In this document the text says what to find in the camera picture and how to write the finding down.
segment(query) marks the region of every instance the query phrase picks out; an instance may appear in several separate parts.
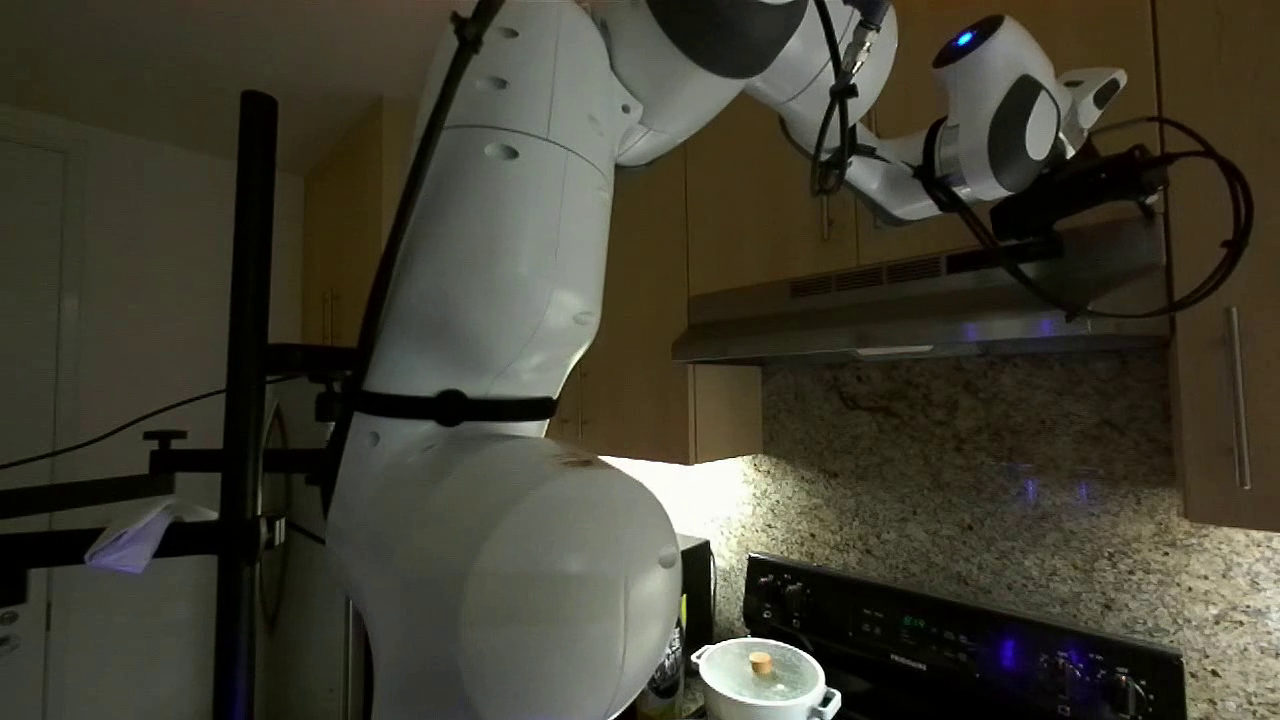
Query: kitchen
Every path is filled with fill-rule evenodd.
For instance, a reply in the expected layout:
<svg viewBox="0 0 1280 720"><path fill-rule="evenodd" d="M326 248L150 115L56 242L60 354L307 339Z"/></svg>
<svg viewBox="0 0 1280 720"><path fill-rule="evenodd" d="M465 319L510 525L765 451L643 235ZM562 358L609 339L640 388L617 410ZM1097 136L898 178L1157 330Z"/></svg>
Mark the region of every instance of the kitchen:
<svg viewBox="0 0 1280 720"><path fill-rule="evenodd" d="M931 26L903 54L925 51L925 43L937 48L947 26L984 7L990 4L947 4L927 7L937 15L925 21L925 4L903 4L903 23ZM1224 23L1200 37L1217 41L1219 65L1239 69L1231 71L1239 87L1231 106L1217 101L1219 75L1185 82L1213 90L1207 101L1171 90L1163 106L1217 136L1247 166L1252 182L1268 186L1276 165L1264 165L1252 146L1264 146L1255 127L1264 127L1264 87L1271 82L1268 71L1242 71L1268 69L1255 58L1264 41L1239 43L1231 37L1268 26L1271 7L1247 4L1231 15L1213 7L1196 15L1200 7L1171 0L1157 7L1167 82L1175 71L1196 71L1180 69L1193 65L1187 54L1207 51L1193 43L1196 30L1187 26ZM1124 65L1132 87L1118 115L1158 106L1157 30L1136 30L1151 26L1151 4L1013 4L1008 10L1022 15L1058 65L1101 54ZM898 97L888 104L888 110L913 125L927 115L918 104L931 104L931 90L903 90L903 82L927 87L927 80L898 80ZM374 157L388 150L388 165L397 165L405 106L383 104L372 115L372 144L393 144L374 146ZM1228 354L1219 354L1228 351L1224 308L1203 308L1187 319L1187 330L1171 343L1171 369L1163 348L767 369L765 381L755 369L686 369L668 358L686 319L686 295L779 280L771 272L847 272L898 259L898 248L943 252L964 242L956 228L913 228L917 235L898 239L873 228L851 200L807 200L803 158L779 138L752 144L755 130L771 130L771 125L741 104L686 150L624 175L613 267L649 272L618 272L609 285L609 319L617 325L603 319L598 343L578 362L559 417L562 440L609 454L686 463L643 463L637 476L668 500L678 526L712 535L720 632L741 626L737 588L743 554L771 552L1020 614L1167 644L1185 651L1193 716L1280 716L1276 541L1268 531L1180 518L1185 490L1175 476L1187 476L1187 463L1231 463L1231 437L1217 437L1231 432L1231 403L1196 394L1228 385ZM345 182L367 186L345 165L350 158L340 150L326 165L321 158L307 193L350 196ZM1268 205L1261 200L1255 255L1236 280L1239 308L1268 308L1268 280L1255 280L1271 252L1264 235L1268 221ZM302 295L311 292L302 330L315 330L315 325L345 330L332 315L350 313L346 305L363 292L361 280L355 287L346 285L350 274L321 274L321 287L302 287ZM1247 343L1247 351L1252 369L1268 369L1264 339ZM1261 479L1268 476L1261 428L1271 428L1264 381L1261 372L1247 376ZM1231 483L1231 467L1193 472L1193 479L1219 476ZM1247 497L1255 506L1268 506L1268 500L1264 488ZM1231 506L1213 506L1213 497L1200 497L1200 514L1231 525Z"/></svg>

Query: wooden cabinet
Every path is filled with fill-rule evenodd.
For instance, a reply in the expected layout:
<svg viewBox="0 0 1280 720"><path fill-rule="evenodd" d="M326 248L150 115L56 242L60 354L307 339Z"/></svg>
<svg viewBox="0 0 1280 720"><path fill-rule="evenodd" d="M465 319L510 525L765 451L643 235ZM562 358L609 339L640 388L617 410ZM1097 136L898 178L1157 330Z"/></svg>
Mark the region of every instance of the wooden cabinet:
<svg viewBox="0 0 1280 720"><path fill-rule="evenodd" d="M759 451L759 369L694 369L672 354L686 325L683 150L618 170L603 319L571 369L554 440L598 454L714 459Z"/></svg>
<svg viewBox="0 0 1280 720"><path fill-rule="evenodd" d="M302 339L350 348L413 158L413 110L372 104L307 170Z"/></svg>
<svg viewBox="0 0 1280 720"><path fill-rule="evenodd" d="M925 130L937 115L943 115L943 87L931 75L931 54L960 26L987 10L1014 15L1042 43L1058 71L1097 65L1127 69L1127 87L1108 121L1157 110L1151 0L896 0L896 10L898 54L878 104L868 115L876 136ZM862 267L974 248L974 239L951 217L927 222L885 222L876 212L861 206L855 221Z"/></svg>
<svg viewBox="0 0 1280 720"><path fill-rule="evenodd" d="M686 144L686 274L720 292L855 267L851 200L807 193L807 150L755 101Z"/></svg>
<svg viewBox="0 0 1280 720"><path fill-rule="evenodd" d="M1280 526L1280 26L1276 0L1158 0L1163 110L1200 127L1255 193L1242 267L1213 305L1175 325L1175 467L1187 518ZM1228 200L1207 166L1175 166L1175 287L1219 255Z"/></svg>

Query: black pole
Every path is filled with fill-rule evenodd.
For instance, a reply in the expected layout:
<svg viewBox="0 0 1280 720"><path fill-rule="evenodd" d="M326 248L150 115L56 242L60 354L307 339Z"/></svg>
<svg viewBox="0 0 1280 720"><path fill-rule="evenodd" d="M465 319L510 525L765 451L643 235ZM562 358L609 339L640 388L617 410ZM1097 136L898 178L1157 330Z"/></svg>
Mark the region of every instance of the black pole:
<svg viewBox="0 0 1280 720"><path fill-rule="evenodd" d="M227 403L224 403L224 483L221 525L256 518L259 437L264 437L264 362L272 315L272 206L276 206L276 101L240 90L236 150L236 248L232 248L232 330L227 330ZM253 554L215 558L215 657L212 716L253 720L256 678L256 572Z"/></svg>

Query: granite backsplash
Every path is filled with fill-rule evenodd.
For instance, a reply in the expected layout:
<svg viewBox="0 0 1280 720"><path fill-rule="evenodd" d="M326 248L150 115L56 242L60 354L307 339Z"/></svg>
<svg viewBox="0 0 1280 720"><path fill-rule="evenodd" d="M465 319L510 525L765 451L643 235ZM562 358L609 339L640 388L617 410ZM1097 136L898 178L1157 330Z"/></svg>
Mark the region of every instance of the granite backsplash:
<svg viewBox="0 0 1280 720"><path fill-rule="evenodd" d="M767 451L627 463L714 545L1185 651L1196 720L1280 720L1280 531L1180 518L1163 351L767 369Z"/></svg>

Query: stovetop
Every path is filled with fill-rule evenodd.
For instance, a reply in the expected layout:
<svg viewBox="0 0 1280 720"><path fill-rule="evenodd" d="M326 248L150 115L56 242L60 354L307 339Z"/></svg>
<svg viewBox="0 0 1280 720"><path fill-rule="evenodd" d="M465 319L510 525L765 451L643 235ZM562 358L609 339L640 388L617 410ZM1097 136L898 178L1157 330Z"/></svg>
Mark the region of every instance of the stovetop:
<svg viewBox="0 0 1280 720"><path fill-rule="evenodd" d="M1175 651L746 558L743 623L807 649L839 720L1185 720Z"/></svg>

